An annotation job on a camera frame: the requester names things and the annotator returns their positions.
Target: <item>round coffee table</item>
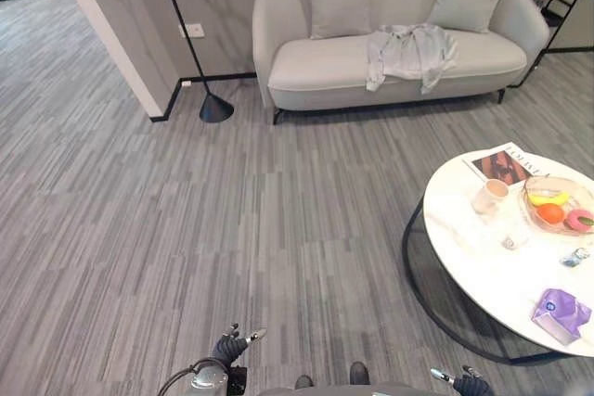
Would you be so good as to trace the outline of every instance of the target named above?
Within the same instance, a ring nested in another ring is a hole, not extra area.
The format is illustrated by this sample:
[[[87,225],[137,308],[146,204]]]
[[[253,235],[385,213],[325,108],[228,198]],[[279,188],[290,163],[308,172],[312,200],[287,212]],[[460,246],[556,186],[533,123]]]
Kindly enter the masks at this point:
[[[410,217],[403,235],[402,256],[407,280],[417,300],[453,340],[498,363],[519,365],[573,355],[594,357],[594,317],[581,326],[582,338],[568,346],[531,320],[542,294],[550,287],[563,289],[594,309],[594,259],[587,259],[575,268],[560,264],[562,257],[578,247],[592,247],[594,235],[562,236],[540,230],[526,215],[521,188],[510,191],[510,197],[490,221],[481,219],[472,210],[470,200],[483,181],[463,159],[479,159],[488,152],[466,153],[441,166]],[[543,172],[572,179],[594,190],[594,181],[582,173],[557,161],[529,156]],[[463,339],[432,310],[420,293],[408,258],[410,230],[421,209],[437,258],[464,293],[502,325],[549,349],[548,352],[510,358],[485,351]],[[501,235],[506,234],[508,227],[514,228],[511,234],[528,236],[528,242],[516,250],[505,249]]]

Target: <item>banana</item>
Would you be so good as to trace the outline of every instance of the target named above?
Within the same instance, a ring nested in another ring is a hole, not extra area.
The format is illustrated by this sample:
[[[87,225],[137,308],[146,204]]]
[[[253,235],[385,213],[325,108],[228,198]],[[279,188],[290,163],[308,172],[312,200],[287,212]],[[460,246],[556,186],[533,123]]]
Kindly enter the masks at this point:
[[[528,194],[528,199],[535,206],[542,206],[543,204],[548,203],[556,204],[557,206],[562,206],[567,201],[569,201],[569,194],[567,192],[561,192],[559,195],[555,197],[542,197],[539,195]]]

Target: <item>book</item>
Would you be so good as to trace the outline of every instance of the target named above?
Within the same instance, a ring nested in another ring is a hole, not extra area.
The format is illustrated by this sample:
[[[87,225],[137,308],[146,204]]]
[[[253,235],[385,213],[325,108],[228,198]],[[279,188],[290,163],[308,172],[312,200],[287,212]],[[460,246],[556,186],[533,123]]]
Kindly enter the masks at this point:
[[[532,162],[532,157],[514,143],[493,147],[486,155],[467,157],[464,162],[483,181],[496,179],[510,187],[523,185],[533,175],[545,174]]]

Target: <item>foot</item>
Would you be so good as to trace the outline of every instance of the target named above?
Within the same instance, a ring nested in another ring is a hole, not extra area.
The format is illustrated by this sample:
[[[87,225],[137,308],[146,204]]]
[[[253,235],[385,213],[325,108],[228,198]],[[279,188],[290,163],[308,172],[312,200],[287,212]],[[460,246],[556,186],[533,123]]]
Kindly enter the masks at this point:
[[[351,385],[369,385],[369,371],[363,363],[355,362],[351,365],[349,383]]]
[[[297,382],[295,382],[295,389],[306,389],[308,387],[313,387],[314,381],[308,375],[300,375],[297,377]]]

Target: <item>floor lamp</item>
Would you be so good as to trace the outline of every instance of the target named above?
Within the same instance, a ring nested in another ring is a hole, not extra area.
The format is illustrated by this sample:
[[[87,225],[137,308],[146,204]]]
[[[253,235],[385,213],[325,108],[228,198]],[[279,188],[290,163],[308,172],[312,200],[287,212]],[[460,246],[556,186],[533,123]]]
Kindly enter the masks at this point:
[[[200,109],[200,119],[204,122],[221,122],[231,117],[233,114],[233,106],[228,102],[225,102],[219,96],[213,94],[211,89],[206,82],[206,77],[204,76],[204,71],[202,71],[202,67],[200,66],[200,62],[198,61],[198,56],[196,56],[196,50],[194,50],[194,45],[192,45],[192,41],[189,39],[189,35],[187,34],[186,30],[186,23],[184,22],[184,18],[182,16],[181,11],[179,10],[179,5],[177,4],[176,0],[171,0],[171,3],[174,6],[175,14],[177,15],[177,19],[182,26],[182,30],[184,31],[184,37],[186,37],[187,46],[189,47],[189,51],[192,53],[192,57],[194,58],[194,62],[196,62],[196,67],[198,68],[198,72],[200,73],[200,77],[202,78],[202,83],[204,84],[204,88],[206,89],[206,97],[204,98],[204,102],[202,103],[202,107]]]

